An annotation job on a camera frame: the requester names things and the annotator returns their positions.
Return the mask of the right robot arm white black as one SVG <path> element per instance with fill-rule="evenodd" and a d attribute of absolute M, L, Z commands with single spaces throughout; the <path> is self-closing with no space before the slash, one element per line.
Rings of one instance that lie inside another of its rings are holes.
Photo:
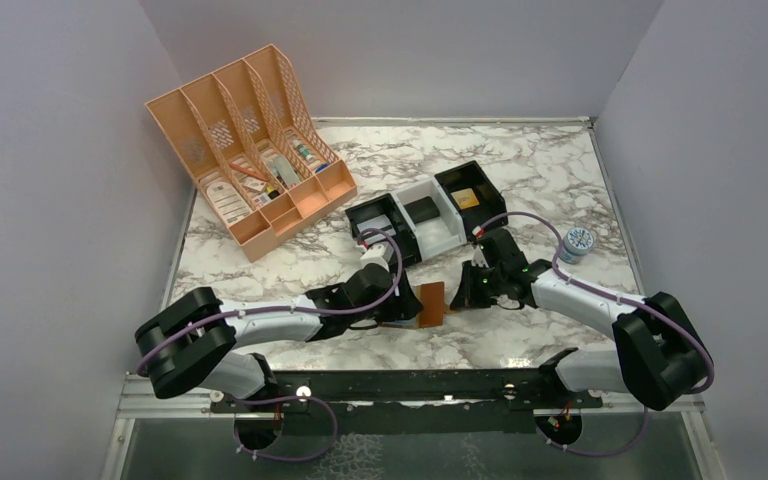
<path fill-rule="evenodd" d="M 511 234 L 498 229 L 477 239 L 472 259 L 462 264 L 450 307 L 544 309 L 612 340 L 611 349 L 571 349 L 541 365 L 537 393 L 552 407 L 564 405 L 576 392 L 593 390 L 628 393 L 662 411 L 707 380 L 711 359 L 674 297 L 598 294 L 595 289 L 556 272 L 548 260 L 527 260 Z"/>

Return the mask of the brown leather card holder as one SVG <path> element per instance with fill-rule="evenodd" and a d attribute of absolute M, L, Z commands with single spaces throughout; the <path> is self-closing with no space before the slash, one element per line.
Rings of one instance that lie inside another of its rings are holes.
<path fill-rule="evenodd" d="M 445 301 L 445 283 L 430 282 L 400 289 L 394 304 L 385 310 L 378 324 L 385 328 L 427 329 L 442 326 L 451 313 Z"/>

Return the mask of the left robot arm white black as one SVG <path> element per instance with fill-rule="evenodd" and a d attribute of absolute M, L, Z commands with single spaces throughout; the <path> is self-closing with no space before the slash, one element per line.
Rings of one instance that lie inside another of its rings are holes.
<path fill-rule="evenodd" d="M 358 322 L 407 320 L 422 310 L 406 274 L 376 264 L 287 300 L 224 302 L 212 288 L 198 287 L 136 330 L 141 354 L 136 372 L 150 380 L 159 399 L 204 387 L 258 411 L 273 401 L 270 367 L 263 355 L 238 355 L 236 349 L 330 339 Z"/>

